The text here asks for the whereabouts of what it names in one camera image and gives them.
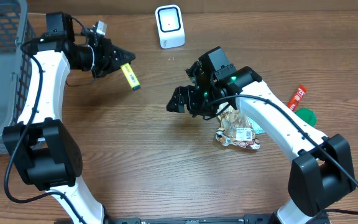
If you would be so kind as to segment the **green lid jar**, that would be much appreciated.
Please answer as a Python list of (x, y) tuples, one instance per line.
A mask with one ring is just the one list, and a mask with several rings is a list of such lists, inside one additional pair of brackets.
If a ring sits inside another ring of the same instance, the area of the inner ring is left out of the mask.
[(295, 112), (295, 114), (300, 117), (304, 122), (306, 122), (307, 124), (309, 124), (310, 126), (314, 127), (316, 124), (316, 115), (314, 114), (313, 111), (307, 109), (307, 108), (302, 108), (299, 109)]

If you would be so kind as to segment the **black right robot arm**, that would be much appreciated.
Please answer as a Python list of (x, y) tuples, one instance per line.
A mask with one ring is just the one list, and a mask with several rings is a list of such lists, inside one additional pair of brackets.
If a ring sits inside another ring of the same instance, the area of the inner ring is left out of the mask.
[(290, 200), (271, 215), (246, 215), (245, 223), (328, 223), (327, 207), (356, 189), (349, 143), (303, 121), (257, 72), (236, 69), (220, 47), (200, 56), (186, 74), (192, 84), (175, 89), (167, 111), (212, 118), (227, 103), (253, 119), (290, 161)]

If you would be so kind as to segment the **teal tissue packet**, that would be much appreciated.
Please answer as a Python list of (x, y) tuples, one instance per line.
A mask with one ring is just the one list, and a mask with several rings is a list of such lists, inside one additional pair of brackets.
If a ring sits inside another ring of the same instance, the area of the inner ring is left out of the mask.
[(253, 119), (248, 118), (248, 120), (256, 134), (263, 134), (265, 132)]

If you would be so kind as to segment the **silver snack wrapper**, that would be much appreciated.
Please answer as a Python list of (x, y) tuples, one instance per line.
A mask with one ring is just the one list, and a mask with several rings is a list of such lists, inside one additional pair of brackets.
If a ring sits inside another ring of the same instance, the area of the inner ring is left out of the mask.
[(241, 147), (244, 149), (252, 149), (259, 150), (260, 149), (260, 141), (255, 135), (254, 131), (251, 131), (253, 139), (251, 141), (238, 141), (234, 137), (225, 136), (222, 131), (217, 131), (215, 134), (215, 138), (219, 141), (223, 146), (228, 147), (230, 145)]

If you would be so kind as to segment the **red snack bar wrapper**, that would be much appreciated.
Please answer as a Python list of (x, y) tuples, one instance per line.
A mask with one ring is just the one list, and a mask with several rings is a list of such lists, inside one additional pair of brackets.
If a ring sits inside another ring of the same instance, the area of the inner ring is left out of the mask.
[(290, 101), (288, 102), (287, 107), (290, 110), (294, 111), (302, 98), (305, 96), (306, 92), (307, 89), (303, 85), (300, 85), (294, 95), (291, 97)]

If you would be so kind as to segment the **yellow highlighter marker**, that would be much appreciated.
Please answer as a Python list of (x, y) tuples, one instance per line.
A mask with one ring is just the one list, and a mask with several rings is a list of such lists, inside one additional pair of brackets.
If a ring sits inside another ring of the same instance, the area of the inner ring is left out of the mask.
[(124, 73), (124, 76), (127, 79), (130, 87), (134, 91), (140, 89), (140, 82), (138, 81), (130, 63), (125, 63), (124, 65), (121, 65), (121, 70)]

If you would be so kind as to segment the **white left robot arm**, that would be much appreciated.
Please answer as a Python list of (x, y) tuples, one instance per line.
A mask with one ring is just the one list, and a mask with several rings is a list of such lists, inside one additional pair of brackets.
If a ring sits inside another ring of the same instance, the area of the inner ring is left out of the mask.
[(82, 178), (80, 148), (62, 122), (63, 94), (71, 70), (91, 72), (94, 79), (121, 70), (131, 88), (138, 90), (140, 83), (131, 68), (135, 55), (106, 38), (107, 25), (102, 21), (83, 27), (80, 34), (85, 42), (77, 44), (75, 17), (54, 12), (46, 20), (46, 32), (20, 46), (32, 68), (17, 124), (2, 133), (11, 157), (8, 168), (16, 168), (23, 182), (36, 186), (41, 197), (55, 198), (72, 223), (111, 223)]

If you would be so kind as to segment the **beige paper snack bag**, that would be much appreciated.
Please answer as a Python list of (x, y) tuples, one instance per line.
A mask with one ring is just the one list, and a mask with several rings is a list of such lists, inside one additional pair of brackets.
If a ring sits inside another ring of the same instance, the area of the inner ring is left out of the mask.
[(224, 142), (249, 142), (256, 140), (255, 131), (245, 114), (235, 110), (228, 103), (219, 105), (218, 111), (223, 112), (218, 116), (220, 128), (216, 131), (216, 137)]

